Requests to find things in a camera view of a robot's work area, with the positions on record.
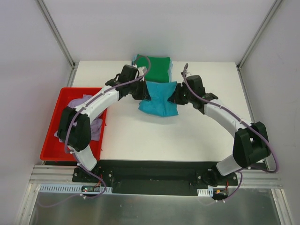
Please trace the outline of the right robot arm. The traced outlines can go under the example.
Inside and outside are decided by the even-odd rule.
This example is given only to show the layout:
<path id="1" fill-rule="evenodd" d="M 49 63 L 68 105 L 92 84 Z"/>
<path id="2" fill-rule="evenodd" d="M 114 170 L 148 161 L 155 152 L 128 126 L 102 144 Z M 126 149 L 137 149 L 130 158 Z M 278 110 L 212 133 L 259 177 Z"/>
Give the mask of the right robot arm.
<path id="1" fill-rule="evenodd" d="M 261 122 L 244 121 L 229 110 L 216 95 L 205 91 L 200 76 L 188 76 L 183 83 L 178 83 L 168 101 L 177 105 L 191 103 L 195 109 L 215 120 L 233 136 L 232 154 L 218 162 L 211 173 L 214 184 L 222 185 L 232 172 L 270 156 L 265 125 Z"/>

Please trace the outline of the teal t shirt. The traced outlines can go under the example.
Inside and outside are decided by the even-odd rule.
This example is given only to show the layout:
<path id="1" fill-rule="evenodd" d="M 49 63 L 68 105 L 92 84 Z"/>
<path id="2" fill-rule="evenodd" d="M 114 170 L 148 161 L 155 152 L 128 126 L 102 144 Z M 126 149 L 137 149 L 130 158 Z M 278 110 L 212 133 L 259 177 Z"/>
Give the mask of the teal t shirt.
<path id="1" fill-rule="evenodd" d="M 179 115 L 177 105 L 169 102 L 169 97 L 175 92 L 177 82 L 146 82 L 150 100 L 143 100 L 139 103 L 138 109 L 146 114 L 171 117 Z"/>

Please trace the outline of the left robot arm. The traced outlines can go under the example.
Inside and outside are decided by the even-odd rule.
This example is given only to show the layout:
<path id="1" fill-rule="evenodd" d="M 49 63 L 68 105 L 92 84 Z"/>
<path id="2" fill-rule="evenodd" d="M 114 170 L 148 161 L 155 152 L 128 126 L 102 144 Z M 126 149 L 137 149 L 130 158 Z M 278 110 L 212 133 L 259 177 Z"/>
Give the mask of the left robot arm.
<path id="1" fill-rule="evenodd" d="M 150 68 L 125 65 L 121 73 L 107 81 L 105 86 L 90 99 L 62 111 L 57 137 L 64 143 L 65 151 L 72 154 L 80 167 L 84 168 L 83 177 L 88 182 L 95 182 L 99 171 L 95 168 L 91 142 L 91 124 L 110 105 L 128 94 L 136 94 Z"/>

